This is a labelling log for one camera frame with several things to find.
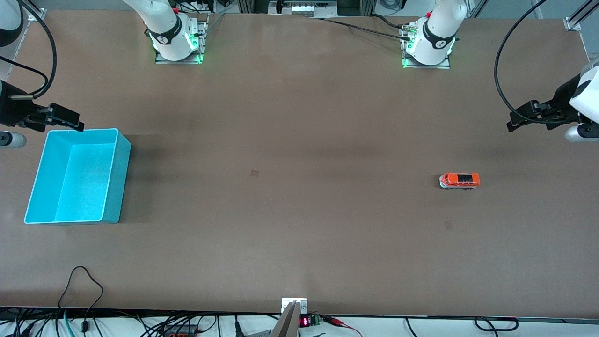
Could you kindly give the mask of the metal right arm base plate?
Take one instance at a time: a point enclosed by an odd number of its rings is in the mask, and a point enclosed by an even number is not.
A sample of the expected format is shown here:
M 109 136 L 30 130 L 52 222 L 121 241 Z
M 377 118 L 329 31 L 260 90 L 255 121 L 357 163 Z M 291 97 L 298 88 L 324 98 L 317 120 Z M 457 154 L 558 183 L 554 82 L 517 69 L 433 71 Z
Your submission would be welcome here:
M 171 44 L 162 45 L 152 39 L 156 64 L 199 65 L 203 63 L 207 42 L 208 22 L 186 17 L 179 13 L 182 20 L 181 30 L 171 40 Z

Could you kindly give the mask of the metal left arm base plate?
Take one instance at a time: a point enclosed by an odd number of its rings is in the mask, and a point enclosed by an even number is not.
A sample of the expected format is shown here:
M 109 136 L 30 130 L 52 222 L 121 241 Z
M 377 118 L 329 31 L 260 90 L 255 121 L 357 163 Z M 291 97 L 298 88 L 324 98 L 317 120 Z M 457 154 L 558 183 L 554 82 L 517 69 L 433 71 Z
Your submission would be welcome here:
M 449 70 L 450 54 L 456 37 L 429 39 L 423 33 L 423 27 L 417 22 L 411 22 L 399 29 L 400 37 L 403 38 L 400 42 L 402 67 Z

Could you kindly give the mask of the aluminium frame profile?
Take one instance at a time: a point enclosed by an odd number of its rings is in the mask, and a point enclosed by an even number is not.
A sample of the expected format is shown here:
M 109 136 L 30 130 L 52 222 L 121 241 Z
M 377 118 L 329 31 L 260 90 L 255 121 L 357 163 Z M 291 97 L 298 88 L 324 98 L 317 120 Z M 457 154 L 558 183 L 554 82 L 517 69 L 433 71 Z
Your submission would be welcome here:
M 566 30 L 581 30 L 581 23 L 599 9 L 599 0 L 585 0 L 570 16 L 563 20 Z

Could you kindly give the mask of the white lit equipment unit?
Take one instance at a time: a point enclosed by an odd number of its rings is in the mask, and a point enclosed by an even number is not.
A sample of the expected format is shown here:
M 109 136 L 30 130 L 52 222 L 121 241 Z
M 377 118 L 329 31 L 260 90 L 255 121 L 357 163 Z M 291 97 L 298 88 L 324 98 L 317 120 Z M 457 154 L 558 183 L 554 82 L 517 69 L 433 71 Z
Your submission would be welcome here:
M 336 0 L 269 0 L 267 13 L 321 19 L 337 17 L 338 6 Z

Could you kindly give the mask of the black orange power strip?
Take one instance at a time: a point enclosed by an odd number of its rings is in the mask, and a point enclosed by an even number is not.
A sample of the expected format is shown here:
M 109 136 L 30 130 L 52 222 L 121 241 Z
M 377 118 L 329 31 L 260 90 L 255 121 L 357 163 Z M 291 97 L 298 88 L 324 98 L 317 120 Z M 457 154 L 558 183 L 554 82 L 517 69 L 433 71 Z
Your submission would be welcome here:
M 162 328 L 161 337 L 196 337 L 197 326 L 194 324 L 167 324 Z

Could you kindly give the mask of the blue plastic box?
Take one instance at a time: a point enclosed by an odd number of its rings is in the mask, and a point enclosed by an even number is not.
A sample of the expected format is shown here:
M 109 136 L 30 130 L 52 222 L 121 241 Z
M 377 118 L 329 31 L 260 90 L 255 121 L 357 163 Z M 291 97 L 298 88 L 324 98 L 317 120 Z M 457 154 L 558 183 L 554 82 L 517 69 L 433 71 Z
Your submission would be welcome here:
M 48 132 L 24 223 L 118 223 L 131 149 L 116 128 Z

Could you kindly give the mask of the orange toy bus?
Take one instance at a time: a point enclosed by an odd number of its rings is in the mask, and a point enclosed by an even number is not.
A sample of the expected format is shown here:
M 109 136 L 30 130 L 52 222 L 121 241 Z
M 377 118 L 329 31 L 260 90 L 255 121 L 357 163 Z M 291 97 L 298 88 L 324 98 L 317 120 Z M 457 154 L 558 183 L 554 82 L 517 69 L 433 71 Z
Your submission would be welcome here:
M 447 172 L 439 177 L 441 188 L 446 190 L 475 190 L 481 185 L 477 173 Z

